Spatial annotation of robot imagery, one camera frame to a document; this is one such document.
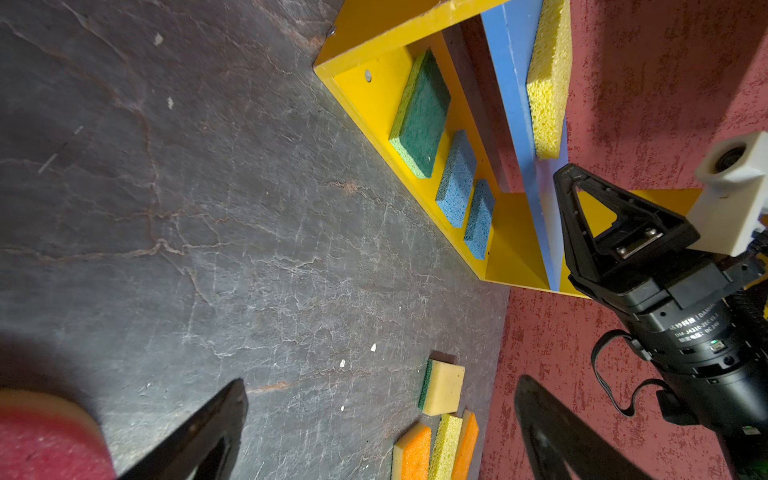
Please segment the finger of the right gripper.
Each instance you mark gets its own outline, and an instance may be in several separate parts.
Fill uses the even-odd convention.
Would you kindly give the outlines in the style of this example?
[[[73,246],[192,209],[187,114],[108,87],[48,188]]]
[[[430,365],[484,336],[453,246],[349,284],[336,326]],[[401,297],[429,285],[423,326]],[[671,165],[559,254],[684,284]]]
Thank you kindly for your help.
[[[586,191],[578,190],[578,194],[586,193],[616,215],[607,230],[598,235],[592,232],[598,252],[638,252],[657,240],[679,250],[700,239],[698,231],[684,216],[600,179],[606,183],[601,202]]]
[[[575,164],[560,168],[553,179],[563,230],[566,265],[579,282],[599,283],[603,275],[603,255],[597,250],[595,237],[578,198],[578,190],[586,191],[601,202],[606,192],[606,183]]]

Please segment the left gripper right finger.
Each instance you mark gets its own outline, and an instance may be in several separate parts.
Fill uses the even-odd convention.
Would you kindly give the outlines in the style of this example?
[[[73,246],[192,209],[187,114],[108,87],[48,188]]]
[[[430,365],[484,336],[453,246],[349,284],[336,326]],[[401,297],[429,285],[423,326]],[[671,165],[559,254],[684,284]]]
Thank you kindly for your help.
[[[520,377],[515,412],[536,479],[647,479],[534,378]]]

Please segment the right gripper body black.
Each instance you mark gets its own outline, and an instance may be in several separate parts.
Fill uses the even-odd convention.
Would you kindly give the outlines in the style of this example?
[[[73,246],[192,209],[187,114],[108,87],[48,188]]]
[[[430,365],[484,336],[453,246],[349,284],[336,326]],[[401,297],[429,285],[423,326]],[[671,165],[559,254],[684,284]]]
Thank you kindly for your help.
[[[736,256],[692,248],[687,221],[671,226],[616,221],[590,238],[590,297],[617,312],[684,311],[716,301],[762,273],[762,236]]]

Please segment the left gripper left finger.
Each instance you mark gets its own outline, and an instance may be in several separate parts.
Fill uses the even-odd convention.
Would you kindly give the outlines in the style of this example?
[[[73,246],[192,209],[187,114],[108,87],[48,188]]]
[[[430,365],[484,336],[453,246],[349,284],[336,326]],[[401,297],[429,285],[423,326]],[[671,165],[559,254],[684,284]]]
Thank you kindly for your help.
[[[228,479],[237,461],[248,412],[237,378],[121,475],[129,479]]]

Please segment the yellow sponge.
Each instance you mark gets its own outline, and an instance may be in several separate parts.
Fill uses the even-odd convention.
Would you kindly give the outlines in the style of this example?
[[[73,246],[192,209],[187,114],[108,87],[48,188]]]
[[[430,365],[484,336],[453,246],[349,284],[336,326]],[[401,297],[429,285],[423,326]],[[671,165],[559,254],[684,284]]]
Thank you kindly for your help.
[[[536,155],[557,159],[561,153],[573,62],[571,2],[542,2],[526,79]]]
[[[441,416],[428,470],[429,480],[451,478],[462,426],[460,417],[453,414]]]

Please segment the blue sponge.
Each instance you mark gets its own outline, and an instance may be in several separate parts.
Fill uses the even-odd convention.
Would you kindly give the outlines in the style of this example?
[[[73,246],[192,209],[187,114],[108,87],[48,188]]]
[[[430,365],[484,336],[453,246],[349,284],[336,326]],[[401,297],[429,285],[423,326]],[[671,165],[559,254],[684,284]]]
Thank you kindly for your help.
[[[457,131],[452,139],[436,203],[454,228],[463,226],[470,200],[477,159],[466,130]]]
[[[492,226],[495,198],[486,179],[480,179],[474,189],[464,243],[472,256],[484,260]]]

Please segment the dark yellow scouring pad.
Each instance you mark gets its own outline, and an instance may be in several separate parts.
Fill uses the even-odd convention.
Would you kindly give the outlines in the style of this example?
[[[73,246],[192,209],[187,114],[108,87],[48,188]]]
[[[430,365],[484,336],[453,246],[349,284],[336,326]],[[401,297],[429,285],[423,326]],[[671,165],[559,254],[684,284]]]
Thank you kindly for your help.
[[[458,410],[465,367],[429,359],[418,401],[427,416],[455,413]]]

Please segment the green scouring sponge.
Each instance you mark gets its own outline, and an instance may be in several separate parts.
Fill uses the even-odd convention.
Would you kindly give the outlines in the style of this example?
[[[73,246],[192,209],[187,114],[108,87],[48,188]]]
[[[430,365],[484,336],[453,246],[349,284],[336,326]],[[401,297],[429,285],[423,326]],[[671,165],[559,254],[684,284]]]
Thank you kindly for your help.
[[[390,131],[389,143],[417,179],[432,176],[451,94],[433,52],[414,61]]]

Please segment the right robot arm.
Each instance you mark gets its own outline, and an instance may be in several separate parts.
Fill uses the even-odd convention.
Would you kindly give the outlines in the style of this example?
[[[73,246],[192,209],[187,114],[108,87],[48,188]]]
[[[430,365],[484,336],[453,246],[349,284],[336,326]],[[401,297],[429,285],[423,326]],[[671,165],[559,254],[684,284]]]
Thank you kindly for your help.
[[[748,295],[767,237],[736,256],[694,249],[682,215],[569,164],[554,176],[574,288],[611,309],[622,339],[658,371],[663,418],[715,432],[732,476],[767,475],[767,323]]]

